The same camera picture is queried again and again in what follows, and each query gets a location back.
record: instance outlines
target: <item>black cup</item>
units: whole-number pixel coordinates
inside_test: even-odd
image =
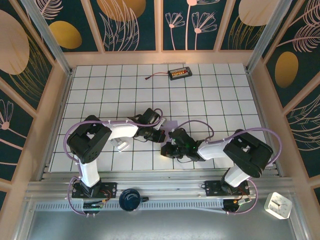
[[[139,192],[133,188],[124,190],[119,197],[120,207],[127,212],[136,210],[140,203],[147,201],[149,201],[147,196],[141,197]]]

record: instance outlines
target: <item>grid tile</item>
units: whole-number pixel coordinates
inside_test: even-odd
[[[97,65],[79,66],[73,79],[59,135],[52,155],[50,171],[77,172],[78,168],[63,153],[63,139],[67,130],[96,115],[102,121],[126,120],[143,114],[147,108],[160,108],[168,121],[178,125],[189,120],[200,120],[215,131],[212,140],[234,134],[237,129],[260,126],[260,120],[241,64],[184,64],[193,76],[170,81],[167,72],[182,64]],[[195,140],[203,140],[212,133],[199,122],[182,126]],[[262,131],[253,132],[266,141]],[[110,141],[97,159],[99,172],[149,171],[172,169],[229,168],[233,162],[226,158],[204,162],[188,162],[185,157],[171,159],[161,156],[161,145],[145,141],[143,137],[123,137],[129,147],[117,152]]]

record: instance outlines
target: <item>purple cable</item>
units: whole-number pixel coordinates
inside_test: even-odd
[[[268,129],[268,128],[264,128],[264,127],[249,128],[249,129],[237,132],[237,133],[235,133],[235,134],[233,134],[231,136],[228,136],[227,138],[224,138],[224,139],[221,139],[221,140],[217,140],[217,141],[210,141],[210,142],[208,142],[208,145],[223,143],[223,142],[229,141],[229,140],[233,139],[234,137],[237,137],[237,136],[239,136],[241,134],[248,133],[248,132],[256,132],[256,131],[265,131],[265,132],[271,133],[278,140],[278,142],[279,142],[279,150],[278,150],[277,154],[274,156],[274,158],[267,163],[267,165],[273,164],[278,159],[278,157],[280,156],[283,146],[282,146],[282,142],[281,142],[281,139],[280,139],[279,135],[277,133],[275,133],[274,131]]]
[[[69,206],[70,208],[72,209],[72,211],[74,211],[76,214],[78,215],[82,215],[82,216],[87,216],[87,214],[85,214],[84,212],[80,212],[80,211],[77,211],[71,204],[71,200],[70,200],[70,186],[72,184],[72,182],[74,180],[80,180],[80,178],[76,177],[76,176],[73,176],[69,182],[69,185],[68,185],[68,192],[67,192],[67,195],[66,195],[66,198],[68,200],[68,203],[69,203]]]
[[[258,202],[258,189],[257,189],[257,186],[251,179],[248,179],[248,181],[250,183],[252,183],[252,185],[253,185],[253,187],[255,189],[255,200],[254,200],[254,203],[248,210],[241,211],[241,212],[232,212],[231,214],[233,214],[233,215],[246,214],[246,213],[250,212],[252,209],[254,209],[254,207],[256,206],[256,204]]]
[[[186,121],[186,122],[180,124],[180,125],[177,126],[176,128],[177,128],[177,129],[178,129],[178,128],[181,128],[183,125],[188,124],[188,123],[192,123],[192,122],[201,123],[201,124],[206,125],[208,128],[210,128],[210,130],[211,130],[211,132],[212,132],[212,135],[210,135],[210,136],[208,136],[208,137],[205,138],[205,142],[206,142],[206,143],[208,142],[208,139],[212,138],[212,137],[215,135],[214,129],[213,129],[208,123],[206,123],[206,122],[204,122],[204,121],[200,121],[200,120],[189,120],[189,121]]]
[[[69,153],[68,153],[68,150],[67,150],[67,139],[71,133],[71,131],[77,127],[79,127],[80,125],[83,125],[83,124],[132,124],[132,125],[136,125],[138,127],[154,127],[156,125],[158,125],[158,123],[160,123],[163,115],[164,115],[164,112],[160,109],[160,108],[156,108],[154,109],[155,111],[156,110],[159,110],[161,112],[161,115],[160,115],[160,118],[158,121],[156,121],[155,123],[152,123],[152,124],[140,124],[140,123],[136,123],[136,122],[133,122],[133,121],[95,121],[95,120],[91,120],[91,121],[81,121],[81,122],[78,122],[76,124],[74,124],[72,127],[69,128],[69,130],[65,133],[65,136],[64,136],[64,139],[63,139],[63,151],[64,153],[66,154],[66,156],[68,158],[70,158],[71,160],[75,161],[76,163],[79,163],[79,161],[77,159],[75,159],[73,156],[71,156]]]

